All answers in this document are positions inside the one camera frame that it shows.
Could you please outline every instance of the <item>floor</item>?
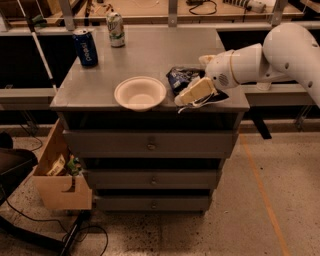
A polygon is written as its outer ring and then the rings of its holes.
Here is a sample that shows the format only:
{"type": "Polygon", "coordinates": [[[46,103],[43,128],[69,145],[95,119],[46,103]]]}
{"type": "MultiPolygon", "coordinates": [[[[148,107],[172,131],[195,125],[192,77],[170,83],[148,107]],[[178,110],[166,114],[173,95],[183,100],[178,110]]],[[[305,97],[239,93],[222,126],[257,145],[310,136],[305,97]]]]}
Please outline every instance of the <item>floor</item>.
{"type": "MultiPolygon", "coordinates": [[[[241,124],[211,207],[203,215],[93,210],[91,225],[103,228],[107,236],[98,228],[85,229],[69,255],[101,255],[107,240],[103,255],[320,255],[320,121],[306,121],[302,132],[291,121],[267,125],[270,140],[263,140],[249,121],[241,124]]],[[[7,129],[15,147],[38,147],[39,141],[23,131],[7,129]]],[[[45,142],[46,133],[38,138],[45,142]]],[[[44,208],[32,177],[9,201],[32,218],[59,219],[65,227],[76,216],[44,208]]],[[[7,203],[0,215],[45,236],[65,235],[57,223],[30,221],[7,203]]],[[[55,254],[0,231],[0,255],[55,254]]]]}

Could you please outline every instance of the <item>table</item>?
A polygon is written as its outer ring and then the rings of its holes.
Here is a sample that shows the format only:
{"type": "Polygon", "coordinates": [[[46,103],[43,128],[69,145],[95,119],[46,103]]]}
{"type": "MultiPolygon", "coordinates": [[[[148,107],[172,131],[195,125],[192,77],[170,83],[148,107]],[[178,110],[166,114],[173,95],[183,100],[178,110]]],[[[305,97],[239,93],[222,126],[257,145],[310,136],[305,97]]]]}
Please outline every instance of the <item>table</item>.
{"type": "Polygon", "coordinates": [[[51,103],[94,204],[105,211],[206,211],[249,104],[237,87],[223,102],[178,114],[166,74],[223,51],[219,36],[165,25],[128,26],[125,33],[125,47],[112,48],[106,29],[97,28],[98,66],[84,68],[77,59],[51,103]],[[113,92],[134,76],[160,80],[165,100],[147,112],[121,107],[113,92]]]}

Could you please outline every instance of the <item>wire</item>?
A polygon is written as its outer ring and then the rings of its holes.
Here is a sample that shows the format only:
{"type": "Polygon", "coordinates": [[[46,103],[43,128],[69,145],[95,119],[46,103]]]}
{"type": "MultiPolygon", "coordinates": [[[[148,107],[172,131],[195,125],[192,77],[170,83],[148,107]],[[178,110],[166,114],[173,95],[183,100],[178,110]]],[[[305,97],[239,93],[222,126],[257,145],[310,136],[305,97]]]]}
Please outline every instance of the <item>wire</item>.
{"type": "Polygon", "coordinates": [[[25,127],[23,127],[22,124],[20,124],[20,126],[21,126],[21,128],[22,128],[30,137],[33,137],[34,139],[36,139],[37,141],[40,142],[40,146],[38,146],[38,147],[36,147],[36,148],[34,148],[34,149],[31,149],[30,151],[36,151],[36,150],[42,148],[43,142],[42,142],[39,138],[37,138],[36,136],[32,135],[25,127]]]}
{"type": "Polygon", "coordinates": [[[102,255],[105,253],[105,251],[107,250],[107,247],[108,247],[108,244],[109,244],[108,233],[107,233],[107,231],[105,231],[104,228],[102,228],[102,227],[100,227],[100,226],[97,226],[97,225],[89,225],[88,227],[79,229],[79,231],[88,229],[88,232],[89,232],[90,228],[100,229],[100,230],[102,230],[102,232],[106,235],[106,244],[105,244],[105,246],[104,246],[104,248],[103,248],[103,251],[102,251],[101,254],[100,254],[100,256],[102,256],[102,255]]]}
{"type": "Polygon", "coordinates": [[[206,1],[203,1],[203,3],[201,4],[198,4],[192,8],[189,9],[189,12],[193,15],[213,15],[217,12],[217,4],[211,0],[206,0],[206,1]],[[200,13],[195,13],[193,10],[198,8],[200,5],[202,5],[203,3],[207,3],[207,2],[210,2],[210,3],[213,3],[214,4],[214,11],[213,12],[209,12],[209,13],[204,13],[204,14],[200,14],[200,13]]]}
{"type": "MultiPolygon", "coordinates": [[[[1,187],[1,190],[2,190],[2,193],[3,193],[3,197],[4,197],[5,201],[7,202],[7,204],[9,205],[9,207],[10,207],[12,210],[14,210],[15,212],[17,212],[17,213],[19,213],[20,215],[22,215],[23,217],[25,217],[25,218],[27,218],[27,219],[29,219],[29,220],[35,221],[35,222],[57,222],[57,223],[60,225],[61,229],[62,229],[64,232],[66,232],[66,234],[65,234],[65,235],[63,236],[63,238],[62,238],[62,241],[64,242],[64,240],[65,240],[66,237],[68,236],[69,232],[68,232],[67,229],[62,225],[62,223],[61,223],[60,220],[58,220],[58,219],[43,219],[43,220],[39,220],[39,219],[34,219],[34,218],[29,217],[28,215],[22,213],[21,211],[19,211],[18,209],[16,209],[14,206],[11,205],[11,203],[9,202],[8,197],[7,197],[7,195],[6,195],[6,191],[4,190],[4,188],[3,188],[3,186],[2,186],[1,183],[0,183],[0,187],[1,187]]],[[[88,226],[87,226],[87,227],[84,227],[84,228],[79,229],[79,232],[81,232],[81,231],[83,231],[83,230],[87,230],[87,232],[86,232],[86,234],[84,235],[84,237],[81,238],[80,240],[75,240],[75,241],[76,241],[76,242],[79,242],[79,243],[80,243],[80,242],[83,242],[84,239],[87,237],[87,235],[88,235],[88,233],[89,233],[89,230],[90,230],[91,228],[100,229],[100,230],[102,230],[102,232],[106,235],[106,244],[105,244],[105,246],[104,246],[104,248],[103,248],[103,251],[102,251],[101,254],[100,254],[100,256],[103,256],[103,254],[104,254],[105,251],[107,250],[107,247],[108,247],[108,244],[109,244],[109,237],[108,237],[107,231],[105,231],[105,229],[103,229],[102,227],[97,226],[97,225],[90,225],[90,223],[88,223],[88,226]]]]}
{"type": "Polygon", "coordinates": [[[25,217],[25,218],[27,218],[27,219],[29,219],[29,220],[35,221],[35,222],[58,222],[59,225],[60,225],[60,227],[62,228],[62,230],[63,230],[64,232],[68,233],[67,229],[62,225],[61,221],[58,220],[58,219],[38,220],[38,219],[31,218],[31,217],[27,216],[26,214],[22,213],[21,211],[17,210],[17,209],[16,209],[15,207],[13,207],[13,206],[11,205],[11,203],[9,202],[9,200],[8,200],[8,198],[7,198],[7,195],[6,195],[6,191],[4,190],[4,188],[3,188],[3,186],[2,186],[1,183],[0,183],[0,187],[1,187],[3,196],[4,196],[7,204],[9,205],[9,207],[10,207],[12,210],[16,211],[17,213],[19,213],[19,214],[22,215],[23,217],[25,217]]]}
{"type": "Polygon", "coordinates": [[[247,11],[250,11],[250,10],[251,10],[251,7],[245,7],[244,8],[244,12],[243,12],[243,16],[242,16],[242,22],[244,22],[244,20],[246,18],[247,11]]]}

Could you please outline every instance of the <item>chair leg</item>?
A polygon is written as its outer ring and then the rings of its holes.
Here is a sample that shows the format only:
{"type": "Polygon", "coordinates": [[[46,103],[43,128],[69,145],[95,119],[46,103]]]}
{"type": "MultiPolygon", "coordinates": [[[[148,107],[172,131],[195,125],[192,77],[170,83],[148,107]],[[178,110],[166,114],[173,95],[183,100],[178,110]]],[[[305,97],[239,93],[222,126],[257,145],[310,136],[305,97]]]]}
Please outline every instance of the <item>chair leg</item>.
{"type": "Polygon", "coordinates": [[[48,249],[50,251],[58,252],[60,256],[68,255],[68,251],[76,237],[81,224],[90,216],[88,211],[81,211],[76,221],[74,222],[71,231],[68,233],[65,241],[59,241],[47,236],[43,236],[19,227],[14,226],[12,223],[0,216],[0,227],[8,234],[12,235],[21,241],[37,245],[39,247],[48,249]]]}
{"type": "Polygon", "coordinates": [[[0,148],[13,148],[13,140],[6,132],[0,133],[0,148]]]}

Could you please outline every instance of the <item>black chair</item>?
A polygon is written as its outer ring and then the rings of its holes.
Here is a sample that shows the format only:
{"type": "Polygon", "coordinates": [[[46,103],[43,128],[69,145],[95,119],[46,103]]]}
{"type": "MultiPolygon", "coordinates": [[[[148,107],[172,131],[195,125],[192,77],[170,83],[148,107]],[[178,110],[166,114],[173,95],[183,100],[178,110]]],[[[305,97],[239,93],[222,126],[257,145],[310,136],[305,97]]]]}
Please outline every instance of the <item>black chair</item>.
{"type": "MultiPolygon", "coordinates": [[[[5,146],[9,148],[0,148],[0,205],[7,201],[12,192],[30,174],[33,167],[38,164],[33,152],[26,149],[12,149],[10,148],[11,144],[9,139],[5,143],[5,146]]],[[[88,219],[89,215],[88,211],[80,212],[64,241],[16,227],[2,216],[0,216],[0,228],[19,240],[57,252],[58,255],[67,255],[82,222],[88,219]]]]}

